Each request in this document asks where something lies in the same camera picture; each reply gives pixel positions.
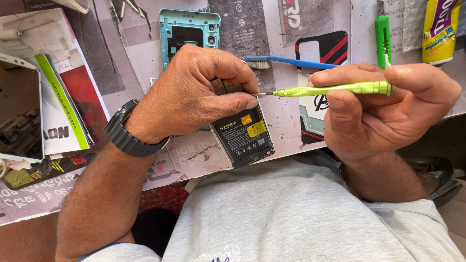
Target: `watch strap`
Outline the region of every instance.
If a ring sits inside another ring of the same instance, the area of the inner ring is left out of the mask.
[[[150,156],[158,150],[165,147],[170,140],[170,137],[162,139],[157,144],[148,144],[139,141],[132,136],[123,125],[124,116],[121,115],[118,123],[108,132],[110,141],[121,151],[133,157]]]

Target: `purple label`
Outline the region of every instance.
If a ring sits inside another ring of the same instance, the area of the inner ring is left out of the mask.
[[[437,0],[434,20],[431,26],[431,38],[452,24],[451,11],[458,0]]]

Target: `person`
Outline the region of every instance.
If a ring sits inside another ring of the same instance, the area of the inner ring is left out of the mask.
[[[126,130],[155,144],[257,105],[246,92],[216,96],[209,80],[236,78],[258,93],[253,71],[227,52],[184,45],[135,107]],[[341,175],[298,155],[211,175],[183,206],[163,259],[134,244],[147,170],[108,143],[63,202],[56,260],[75,261],[465,261],[410,167],[394,152],[419,139],[459,98],[460,85],[427,64],[343,65],[309,85],[380,81],[391,96],[327,94],[325,142],[346,165]]]

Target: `smartwatch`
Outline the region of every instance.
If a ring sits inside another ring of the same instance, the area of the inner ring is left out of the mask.
[[[124,123],[137,104],[139,104],[139,100],[131,99],[120,107],[107,123],[103,132],[119,150],[133,157],[146,157],[164,148],[170,140],[170,137],[162,139],[162,141],[157,144],[143,143],[134,138],[134,136],[125,129]]]

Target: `gray t-shirt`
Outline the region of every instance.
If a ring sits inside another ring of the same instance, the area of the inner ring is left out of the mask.
[[[432,201],[361,202],[339,173],[303,162],[286,157],[201,181],[163,259],[121,243],[83,261],[465,261]]]

